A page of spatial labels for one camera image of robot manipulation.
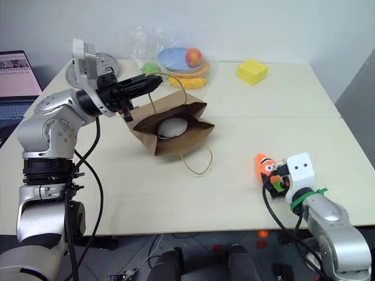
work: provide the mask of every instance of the floor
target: floor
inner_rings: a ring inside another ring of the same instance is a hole
[[[375,244],[374,231],[364,233],[371,248]],[[241,244],[253,257],[262,280],[276,280],[272,275],[273,263],[292,265],[295,280],[313,280],[315,274],[305,266],[294,245],[280,245],[279,231],[271,231],[264,239],[256,231],[204,232],[191,234],[165,234],[154,255],[167,249],[180,247],[185,260],[185,274],[182,281],[227,281],[224,266],[226,248],[231,244]],[[118,237],[119,245],[114,251],[90,249],[79,269],[81,281],[106,281],[108,275],[117,275],[127,269],[135,269],[143,264],[155,235]],[[257,249],[257,241],[267,241],[267,247]],[[0,252],[17,246],[14,236],[0,237]],[[77,254],[83,247],[77,246]],[[58,281],[64,280],[71,272],[70,258],[63,258]],[[146,263],[137,273],[134,281],[146,281],[150,272]]]

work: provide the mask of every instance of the laptop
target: laptop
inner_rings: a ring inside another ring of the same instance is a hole
[[[41,93],[24,51],[0,52],[0,139],[11,135]]]

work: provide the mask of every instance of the yellow sponge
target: yellow sponge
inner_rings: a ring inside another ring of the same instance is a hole
[[[237,68],[237,77],[255,85],[259,81],[265,79],[268,72],[268,66],[254,59],[241,63]]]

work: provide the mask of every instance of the brown paper bag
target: brown paper bag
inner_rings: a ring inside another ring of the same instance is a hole
[[[130,131],[155,156],[183,153],[201,142],[213,130],[210,122],[200,118],[207,104],[202,100],[187,94],[186,103],[184,92],[177,91],[154,102],[157,114],[152,104],[136,107],[131,111],[133,121],[127,123]],[[181,117],[188,121],[187,130],[181,135],[170,139],[158,138],[159,124],[171,117]]]

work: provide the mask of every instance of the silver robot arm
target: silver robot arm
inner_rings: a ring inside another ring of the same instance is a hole
[[[0,256],[0,280],[55,280],[67,251],[64,199],[71,191],[74,239],[85,232],[84,206],[71,200],[78,189],[72,161],[79,129],[101,114],[121,110],[132,120],[131,100],[156,89],[159,76],[144,75],[118,82],[110,72],[97,79],[93,45],[73,41],[74,65],[83,90],[72,89],[44,98],[17,133],[23,146],[25,185],[19,189],[17,238],[21,246]]]
[[[289,157],[286,164],[291,186],[285,199],[295,213],[302,213],[308,229],[318,240],[325,273],[334,281],[369,281],[369,246],[351,225],[347,211],[315,188],[309,155]]]

